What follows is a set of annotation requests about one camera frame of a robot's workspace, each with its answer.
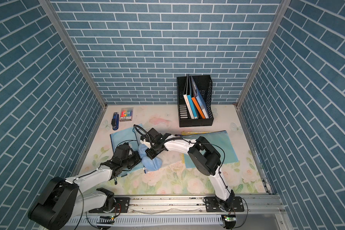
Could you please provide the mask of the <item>blue microfiber cloth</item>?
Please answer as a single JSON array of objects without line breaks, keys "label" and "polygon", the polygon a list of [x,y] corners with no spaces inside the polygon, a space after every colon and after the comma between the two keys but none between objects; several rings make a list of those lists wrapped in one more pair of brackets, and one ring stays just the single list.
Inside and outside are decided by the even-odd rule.
[{"label": "blue microfiber cloth", "polygon": [[162,160],[155,157],[153,160],[147,155],[146,150],[148,147],[144,144],[140,144],[138,148],[138,153],[141,158],[141,162],[147,172],[154,172],[161,168]]}]

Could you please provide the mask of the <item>yellow mesh document bag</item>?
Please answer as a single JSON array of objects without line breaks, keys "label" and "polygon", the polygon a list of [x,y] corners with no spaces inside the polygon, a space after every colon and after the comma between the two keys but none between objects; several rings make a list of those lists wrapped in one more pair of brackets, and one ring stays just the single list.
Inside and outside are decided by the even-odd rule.
[{"label": "yellow mesh document bag", "polygon": [[190,136],[190,135],[198,135],[198,134],[209,134],[209,133],[220,133],[220,132],[226,132],[226,130],[221,131],[187,131],[187,132],[181,132],[182,136]]}]

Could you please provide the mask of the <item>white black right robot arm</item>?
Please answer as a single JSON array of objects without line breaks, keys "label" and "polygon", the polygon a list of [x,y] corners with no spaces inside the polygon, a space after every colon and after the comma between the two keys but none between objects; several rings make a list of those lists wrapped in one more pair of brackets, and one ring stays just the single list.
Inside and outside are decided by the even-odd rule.
[{"label": "white black right robot arm", "polygon": [[221,172],[221,155],[204,137],[195,140],[168,136],[152,139],[141,137],[141,144],[146,145],[147,156],[155,158],[162,151],[177,151],[190,157],[200,173],[209,177],[217,200],[230,204],[234,201],[235,193],[229,189]]}]

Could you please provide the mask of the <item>light blue mesh document bag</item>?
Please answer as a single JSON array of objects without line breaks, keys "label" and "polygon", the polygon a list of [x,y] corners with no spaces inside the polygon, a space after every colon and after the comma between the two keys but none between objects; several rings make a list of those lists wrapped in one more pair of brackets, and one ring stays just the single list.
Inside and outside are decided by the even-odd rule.
[{"label": "light blue mesh document bag", "polygon": [[[182,137],[186,140],[194,140],[200,136],[206,138],[209,143],[217,145],[223,149],[223,151],[225,152],[225,161],[223,164],[238,162],[238,158],[236,156],[234,148],[229,139],[229,135],[226,131],[211,132],[211,133],[205,133],[205,134],[185,135]],[[220,160],[222,161],[224,157],[223,151],[220,150],[217,146],[214,146],[214,148],[220,153],[221,155]],[[185,163],[187,169],[195,168],[194,163],[192,162],[191,158],[188,155],[182,154],[182,161],[183,163]]]}]

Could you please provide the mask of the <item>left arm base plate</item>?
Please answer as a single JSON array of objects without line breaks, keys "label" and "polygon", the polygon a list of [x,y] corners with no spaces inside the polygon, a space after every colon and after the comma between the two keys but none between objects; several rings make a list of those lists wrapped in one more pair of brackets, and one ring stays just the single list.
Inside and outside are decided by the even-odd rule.
[{"label": "left arm base plate", "polygon": [[89,213],[127,213],[130,197],[107,198],[106,202],[97,209],[92,209]]}]

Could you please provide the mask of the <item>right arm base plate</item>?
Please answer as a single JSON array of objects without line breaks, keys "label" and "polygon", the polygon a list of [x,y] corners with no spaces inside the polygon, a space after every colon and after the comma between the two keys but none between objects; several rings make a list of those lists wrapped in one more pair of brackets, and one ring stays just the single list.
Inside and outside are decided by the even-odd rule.
[{"label": "right arm base plate", "polygon": [[223,201],[215,196],[206,196],[203,198],[206,212],[244,212],[242,198],[239,196],[231,197]]}]

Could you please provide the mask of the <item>clear mesh document bag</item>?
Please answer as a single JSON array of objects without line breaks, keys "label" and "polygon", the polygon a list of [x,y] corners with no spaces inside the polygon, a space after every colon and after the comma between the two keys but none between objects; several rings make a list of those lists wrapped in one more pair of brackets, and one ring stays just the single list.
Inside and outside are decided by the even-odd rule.
[{"label": "clear mesh document bag", "polygon": [[[174,141],[178,141],[178,140],[181,140],[181,137],[178,137],[178,136],[174,136],[174,135],[171,135],[166,141],[165,145],[166,144],[171,144],[173,143]],[[174,164],[174,163],[177,163],[178,161],[180,161],[180,157],[179,157],[179,152],[176,151],[176,150],[168,150],[167,148],[167,151],[163,151],[161,152],[157,157],[160,158],[162,160],[162,167],[167,167],[168,165],[171,165],[171,164]]]}]

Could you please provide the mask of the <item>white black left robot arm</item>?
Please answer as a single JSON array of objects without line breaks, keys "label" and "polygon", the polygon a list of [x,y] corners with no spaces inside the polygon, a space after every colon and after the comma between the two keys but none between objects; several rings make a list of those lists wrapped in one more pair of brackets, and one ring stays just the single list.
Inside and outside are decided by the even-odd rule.
[{"label": "white black left robot arm", "polygon": [[95,170],[68,178],[51,179],[36,202],[28,218],[48,230],[60,230],[73,217],[83,213],[114,213],[118,217],[128,211],[129,198],[115,198],[114,192],[98,188],[91,194],[85,192],[106,181],[116,180],[125,170],[141,162],[138,151],[128,143],[116,147],[113,157]]}]

